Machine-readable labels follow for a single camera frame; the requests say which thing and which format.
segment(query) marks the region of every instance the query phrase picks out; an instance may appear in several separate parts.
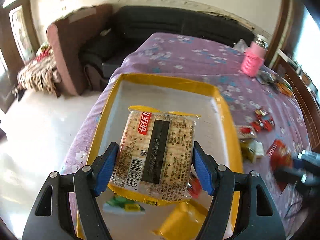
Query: plastic bag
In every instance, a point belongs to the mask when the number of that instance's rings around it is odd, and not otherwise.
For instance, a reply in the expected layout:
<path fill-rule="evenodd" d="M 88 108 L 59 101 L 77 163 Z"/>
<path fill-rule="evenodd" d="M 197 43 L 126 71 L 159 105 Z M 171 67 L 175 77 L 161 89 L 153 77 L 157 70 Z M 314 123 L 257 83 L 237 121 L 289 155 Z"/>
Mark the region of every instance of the plastic bag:
<path fill-rule="evenodd" d="M 189 199 L 194 129 L 198 116 L 131 106 L 109 187 L 148 204 Z"/>
<path fill-rule="evenodd" d="M 248 45 L 245 43 L 243 39 L 240 39 L 236 45 L 233 46 L 233 49 L 238 50 L 244 53 L 248 48 Z"/>

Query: purple bedsheet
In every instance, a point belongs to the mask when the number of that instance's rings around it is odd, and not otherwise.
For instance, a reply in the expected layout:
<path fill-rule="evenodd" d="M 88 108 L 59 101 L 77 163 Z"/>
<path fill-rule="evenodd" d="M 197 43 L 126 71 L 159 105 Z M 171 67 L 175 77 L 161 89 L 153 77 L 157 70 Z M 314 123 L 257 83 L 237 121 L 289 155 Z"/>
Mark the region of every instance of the purple bedsheet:
<path fill-rule="evenodd" d="M 236 125 L 249 124 L 255 120 L 253 110 L 260 106 L 272 114 L 275 129 L 271 132 L 262 131 L 257 138 L 263 143 L 265 151 L 276 138 L 281 139 L 294 153 L 310 149 L 302 113 L 295 98 L 275 94 L 270 87 L 243 74 L 240 70 L 243 57 L 239 51 L 214 41 L 168 33 L 151 35 L 134 53 L 127 56 L 122 66 L 113 73 L 108 86 L 76 135 L 65 158 L 62 174 L 76 172 L 85 164 L 101 111 L 114 82 L 122 73 L 179 76 L 215 85 L 228 103 Z M 264 179 L 288 235 L 294 218 L 287 219 L 284 216 L 291 204 L 299 199 L 298 194 L 290 185 L 283 193 L 280 192 L 270 171 L 268 157 L 255 164 L 244 161 L 244 171 L 248 173 L 251 170 L 258 171 Z M 71 206 L 74 215 L 76 204 L 73 195 Z M 297 208 L 298 205 L 293 207 L 290 213 Z"/>

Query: pink bottle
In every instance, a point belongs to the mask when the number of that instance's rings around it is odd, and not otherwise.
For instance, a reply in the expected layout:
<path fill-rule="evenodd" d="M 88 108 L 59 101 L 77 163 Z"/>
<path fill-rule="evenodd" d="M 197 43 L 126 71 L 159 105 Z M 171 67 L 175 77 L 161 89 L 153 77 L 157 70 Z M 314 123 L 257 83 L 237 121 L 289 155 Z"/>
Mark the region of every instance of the pink bottle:
<path fill-rule="evenodd" d="M 264 62 L 264 56 L 268 49 L 267 39 L 257 34 L 251 42 L 250 47 L 245 52 L 244 60 L 241 65 L 243 73 L 250 77 L 255 77 Z"/>
<path fill-rule="evenodd" d="M 244 60 L 241 64 L 241 70 L 244 74 L 250 77 L 255 77 L 263 64 L 263 61 L 263 58 L 260 58 L 256 54 L 253 54 L 251 48 L 249 48 L 244 53 Z"/>

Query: black cushion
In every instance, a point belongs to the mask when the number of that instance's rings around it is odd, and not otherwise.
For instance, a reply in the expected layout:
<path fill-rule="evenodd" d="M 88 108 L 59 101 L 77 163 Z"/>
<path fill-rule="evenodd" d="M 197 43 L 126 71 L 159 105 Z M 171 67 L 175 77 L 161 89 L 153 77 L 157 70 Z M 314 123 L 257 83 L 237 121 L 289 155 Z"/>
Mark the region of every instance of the black cushion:
<path fill-rule="evenodd" d="M 181 33 L 185 11 L 177 8 L 124 6 L 115 14 L 114 30 L 125 39 L 145 41 L 153 33 Z"/>
<path fill-rule="evenodd" d="M 254 39 L 252 31 L 236 20 L 169 7 L 123 6 L 106 23 L 107 29 L 110 26 L 107 35 L 97 35 L 79 52 L 82 64 L 97 66 L 104 78 L 110 78 L 125 57 L 153 33 L 182 34 L 228 46 L 240 39 L 250 45 Z"/>
<path fill-rule="evenodd" d="M 130 43 L 128 42 L 121 50 L 117 51 L 111 58 L 102 62 L 102 73 L 103 77 L 110 78 L 113 72 L 122 65 L 124 59 L 136 51 L 141 46 L 141 43 Z"/>
<path fill-rule="evenodd" d="M 249 46 L 254 39 L 254 34 L 236 20 L 198 12 L 186 14 L 182 34 L 216 41 L 231 47 L 240 39 Z"/>

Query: barcode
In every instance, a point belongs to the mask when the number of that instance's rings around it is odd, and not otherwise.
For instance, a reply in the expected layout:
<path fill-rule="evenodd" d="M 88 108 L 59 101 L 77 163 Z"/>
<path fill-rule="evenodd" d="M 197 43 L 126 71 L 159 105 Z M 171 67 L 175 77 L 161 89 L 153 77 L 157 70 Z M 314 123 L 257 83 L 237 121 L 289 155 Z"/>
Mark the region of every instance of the barcode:
<path fill-rule="evenodd" d="M 132 157 L 125 188 L 138 190 L 138 185 L 142 176 L 144 158 Z"/>

